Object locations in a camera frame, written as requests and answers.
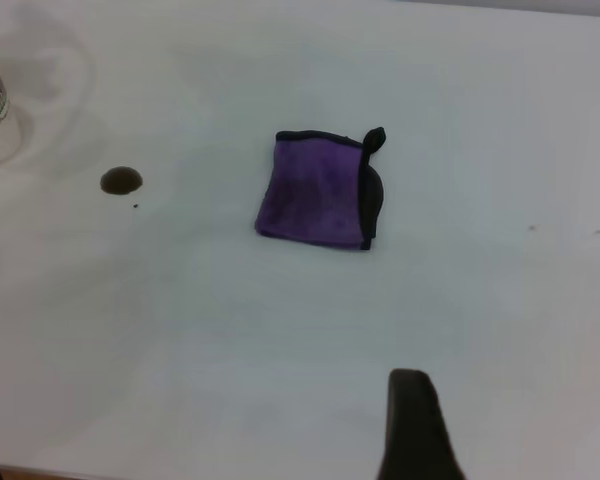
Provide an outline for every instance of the folded towel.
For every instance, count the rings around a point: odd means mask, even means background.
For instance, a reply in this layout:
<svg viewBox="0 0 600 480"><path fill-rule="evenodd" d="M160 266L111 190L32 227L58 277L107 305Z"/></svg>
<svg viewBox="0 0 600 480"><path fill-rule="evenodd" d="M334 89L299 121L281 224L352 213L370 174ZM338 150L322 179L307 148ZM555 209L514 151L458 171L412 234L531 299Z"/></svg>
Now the folded towel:
<svg viewBox="0 0 600 480"><path fill-rule="evenodd" d="M351 250L369 250L383 201L369 166L384 129L362 143L326 132L279 132L273 172L255 228L267 237Z"/></svg>

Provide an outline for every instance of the white surface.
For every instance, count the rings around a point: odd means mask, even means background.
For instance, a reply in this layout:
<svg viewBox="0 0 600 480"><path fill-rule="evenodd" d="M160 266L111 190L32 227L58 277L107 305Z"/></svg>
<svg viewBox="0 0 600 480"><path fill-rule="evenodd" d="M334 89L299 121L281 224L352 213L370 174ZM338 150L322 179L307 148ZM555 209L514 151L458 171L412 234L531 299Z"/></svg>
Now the white surface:
<svg viewBox="0 0 600 480"><path fill-rule="evenodd" d="M372 479L409 367L472 480L600 478L600 19L0 0L0 57L0 463ZM371 252L255 235L277 130L379 125Z"/></svg>

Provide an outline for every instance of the black object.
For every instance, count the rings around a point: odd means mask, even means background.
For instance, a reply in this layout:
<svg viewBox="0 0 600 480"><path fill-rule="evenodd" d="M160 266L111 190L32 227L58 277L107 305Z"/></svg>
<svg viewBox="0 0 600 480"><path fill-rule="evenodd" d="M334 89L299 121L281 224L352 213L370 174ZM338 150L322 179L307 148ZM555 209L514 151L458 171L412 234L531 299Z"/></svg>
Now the black object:
<svg viewBox="0 0 600 480"><path fill-rule="evenodd" d="M378 480L465 480L438 394L424 372L394 370L389 376L385 455Z"/></svg>

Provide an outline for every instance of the purple cloth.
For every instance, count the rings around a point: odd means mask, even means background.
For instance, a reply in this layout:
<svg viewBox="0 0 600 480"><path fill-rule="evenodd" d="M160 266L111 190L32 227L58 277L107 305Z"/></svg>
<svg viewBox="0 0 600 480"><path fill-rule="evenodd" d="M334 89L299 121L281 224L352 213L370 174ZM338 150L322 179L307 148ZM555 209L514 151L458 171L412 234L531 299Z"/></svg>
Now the purple cloth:
<svg viewBox="0 0 600 480"><path fill-rule="evenodd" d="M335 248L364 248L360 172L369 155L364 144L346 137L280 132L271 181L256 220L258 233Z"/></svg>

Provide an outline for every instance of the dark liquid spot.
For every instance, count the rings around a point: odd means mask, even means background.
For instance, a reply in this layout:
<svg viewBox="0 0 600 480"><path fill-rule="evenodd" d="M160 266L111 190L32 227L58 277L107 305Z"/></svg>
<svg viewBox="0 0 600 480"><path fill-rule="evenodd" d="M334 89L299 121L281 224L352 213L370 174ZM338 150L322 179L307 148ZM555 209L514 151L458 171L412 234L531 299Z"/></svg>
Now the dark liquid spot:
<svg viewBox="0 0 600 480"><path fill-rule="evenodd" d="M111 195L127 195L142 186L142 176L133 168L116 167L100 179L100 188Z"/></svg>

